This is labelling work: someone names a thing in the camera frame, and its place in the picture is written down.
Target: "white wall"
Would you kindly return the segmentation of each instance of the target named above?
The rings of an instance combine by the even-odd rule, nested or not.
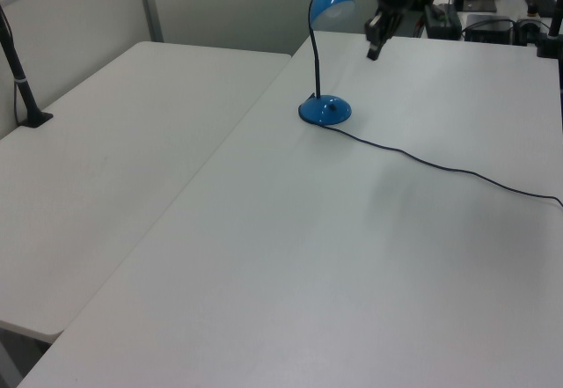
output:
[[[293,55],[308,36],[310,0],[156,0],[167,42]],[[363,33],[376,0],[355,0],[356,14],[333,30]]]
[[[40,109],[138,41],[150,39],[141,0],[19,0],[4,12]],[[12,86],[0,50],[0,138],[15,128]],[[21,119],[21,98],[18,104]]]

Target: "black pole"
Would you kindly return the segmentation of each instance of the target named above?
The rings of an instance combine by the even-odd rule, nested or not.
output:
[[[315,33],[311,27],[311,7],[313,2],[309,4],[309,13],[307,15],[307,23],[309,23],[309,35],[311,36],[311,43],[313,44],[313,52],[315,53],[315,96],[320,99],[320,72],[318,70],[318,51],[317,42],[315,41]]]
[[[559,35],[561,20],[563,19],[563,0],[557,0],[553,10],[552,25],[549,26],[548,34],[540,33],[537,41],[537,56],[541,58],[559,58],[563,39]]]
[[[14,82],[19,88],[21,98],[24,100],[27,108],[27,120],[20,123],[25,127],[37,128],[44,122],[53,118],[51,113],[43,113],[35,103],[35,98],[32,94],[32,89],[27,82],[26,74],[21,66],[21,62],[14,46],[14,41],[11,35],[10,28],[8,27],[8,19],[4,14],[4,10],[0,5],[0,43],[6,55],[6,59],[10,64],[11,74],[14,76]]]
[[[552,25],[549,27],[550,38],[557,38],[559,36],[559,29],[561,28],[561,20],[563,19],[563,0],[557,0],[555,3],[555,10],[553,11]]]

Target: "blue desk lamp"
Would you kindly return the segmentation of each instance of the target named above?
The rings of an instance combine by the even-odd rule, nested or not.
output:
[[[331,125],[343,122],[352,114],[350,105],[333,95],[320,94],[320,74],[318,71],[317,42],[313,27],[319,29],[337,19],[347,17],[354,11],[354,0],[311,0],[309,4],[309,35],[315,53],[315,84],[313,93],[299,106],[299,116],[312,124]]]

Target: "floor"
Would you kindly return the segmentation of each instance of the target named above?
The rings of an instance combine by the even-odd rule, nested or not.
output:
[[[44,342],[0,329],[0,388],[15,388],[48,350]]]

